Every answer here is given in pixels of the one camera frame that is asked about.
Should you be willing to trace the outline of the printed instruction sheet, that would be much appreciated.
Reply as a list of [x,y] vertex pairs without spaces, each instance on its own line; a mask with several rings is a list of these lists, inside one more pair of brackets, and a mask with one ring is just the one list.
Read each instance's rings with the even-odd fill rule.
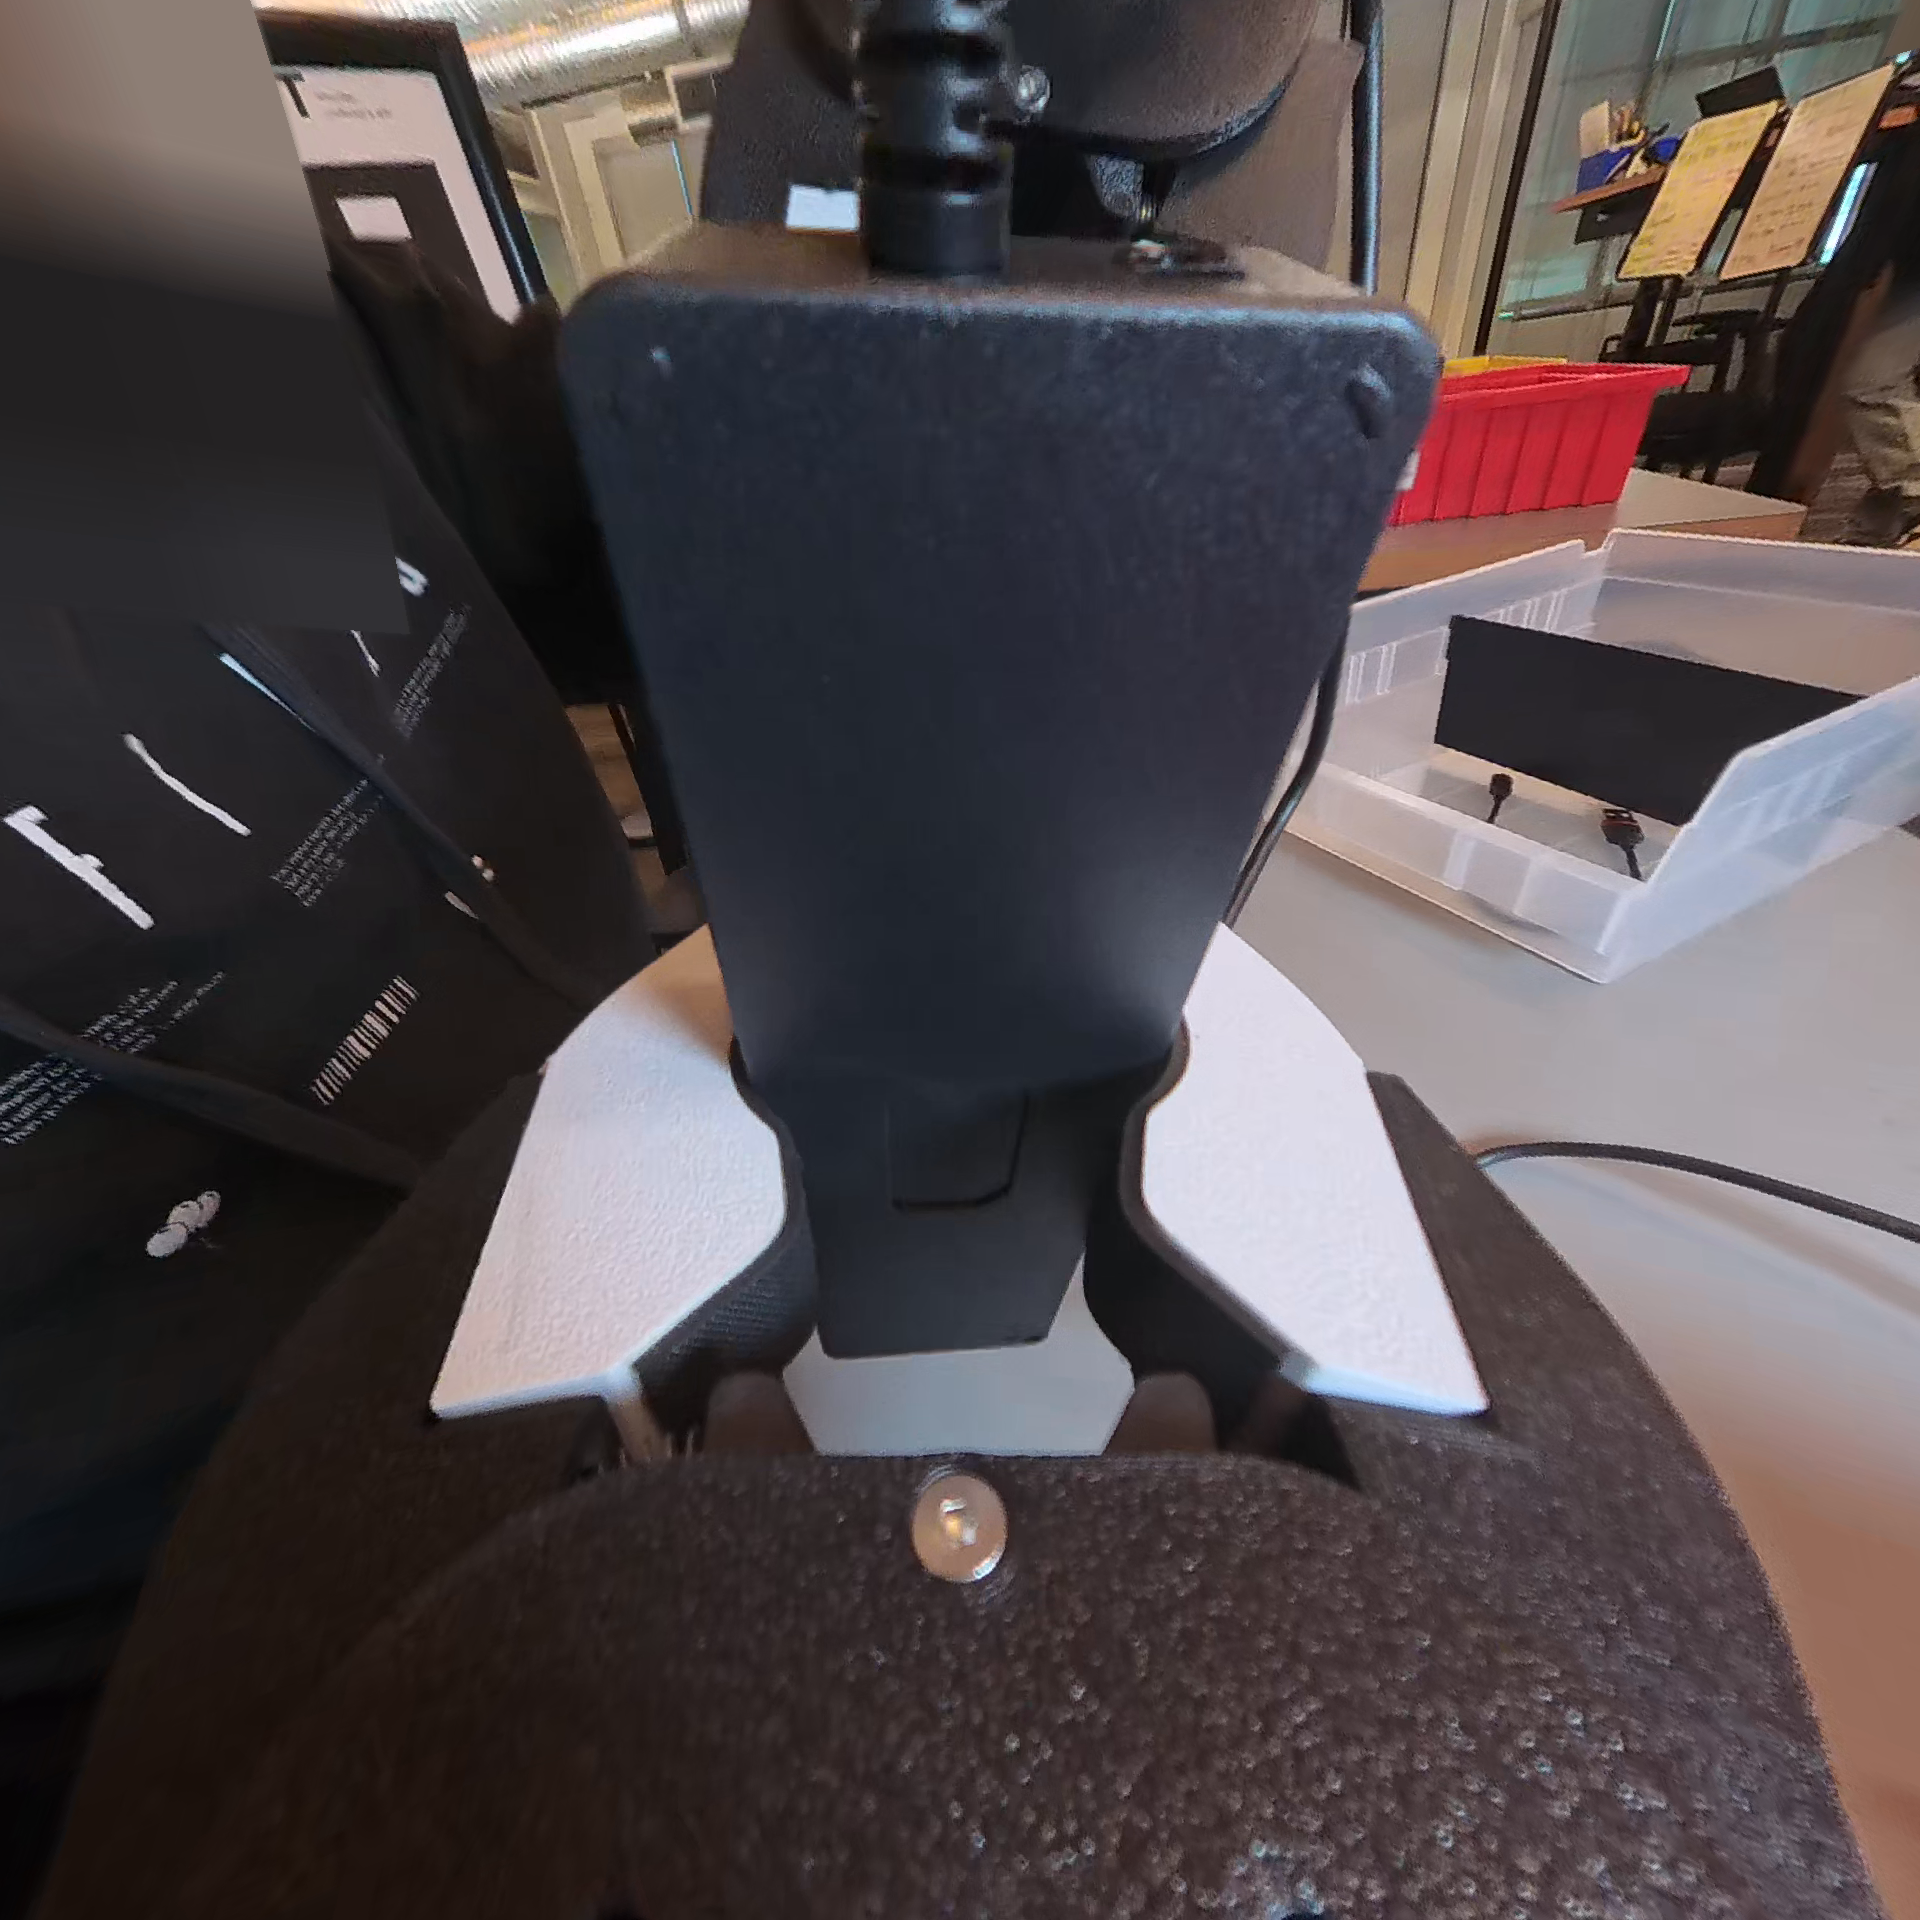
[[1692,277],[1697,271],[1780,110],[1780,101],[1760,101],[1758,108],[1694,121],[1617,267],[1624,284]]
[[1861,145],[1876,126],[1897,71],[1897,61],[1884,61],[1792,105],[1784,138],[1722,262],[1719,277],[1723,284],[1807,266]]

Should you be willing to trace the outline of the black framed sign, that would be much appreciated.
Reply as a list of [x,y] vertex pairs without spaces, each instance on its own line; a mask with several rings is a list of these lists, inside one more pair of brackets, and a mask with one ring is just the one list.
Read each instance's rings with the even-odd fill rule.
[[412,244],[494,317],[547,297],[448,5],[256,5],[325,239]]

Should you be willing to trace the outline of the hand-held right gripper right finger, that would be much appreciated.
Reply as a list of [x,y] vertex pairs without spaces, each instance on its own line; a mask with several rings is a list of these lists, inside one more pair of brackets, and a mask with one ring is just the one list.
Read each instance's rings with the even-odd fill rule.
[[1086,1303],[1137,1384],[1199,1389],[1215,1440],[1287,1395],[1491,1411],[1357,1050],[1230,927],[1124,1119]]

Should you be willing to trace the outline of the clear plastic bin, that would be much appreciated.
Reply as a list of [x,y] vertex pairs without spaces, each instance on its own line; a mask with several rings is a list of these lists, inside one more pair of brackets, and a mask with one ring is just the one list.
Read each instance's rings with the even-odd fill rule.
[[[1479,617],[1857,694],[1743,751],[1682,827],[1435,739]],[[1915,555],[1617,531],[1366,600],[1294,833],[1609,985],[1915,815]]]

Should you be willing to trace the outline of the black usb hub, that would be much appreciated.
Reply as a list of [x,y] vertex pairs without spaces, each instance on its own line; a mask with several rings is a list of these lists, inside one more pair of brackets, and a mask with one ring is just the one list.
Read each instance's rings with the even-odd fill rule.
[[1033,1345],[1442,351],[1262,251],[699,226],[558,367],[820,1348]]

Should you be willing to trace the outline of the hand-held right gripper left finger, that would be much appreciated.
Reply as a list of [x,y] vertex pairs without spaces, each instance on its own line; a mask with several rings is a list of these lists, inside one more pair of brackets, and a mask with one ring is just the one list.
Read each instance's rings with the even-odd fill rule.
[[795,1182],[733,1073],[717,950],[689,935],[547,1060],[429,1411],[595,1398],[628,1451],[689,1437],[817,1324]]

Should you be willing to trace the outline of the red plastic bin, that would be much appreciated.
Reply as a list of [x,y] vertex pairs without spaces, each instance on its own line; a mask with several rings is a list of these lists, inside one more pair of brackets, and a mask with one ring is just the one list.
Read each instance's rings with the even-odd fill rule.
[[1662,362],[1448,362],[1386,526],[1613,507],[1651,400],[1685,383]]

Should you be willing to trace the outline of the black bin divider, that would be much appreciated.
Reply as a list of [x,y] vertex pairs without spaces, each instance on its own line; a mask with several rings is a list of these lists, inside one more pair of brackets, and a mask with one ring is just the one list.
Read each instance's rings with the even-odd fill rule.
[[1435,739],[1682,827],[1743,751],[1857,694],[1452,617]]

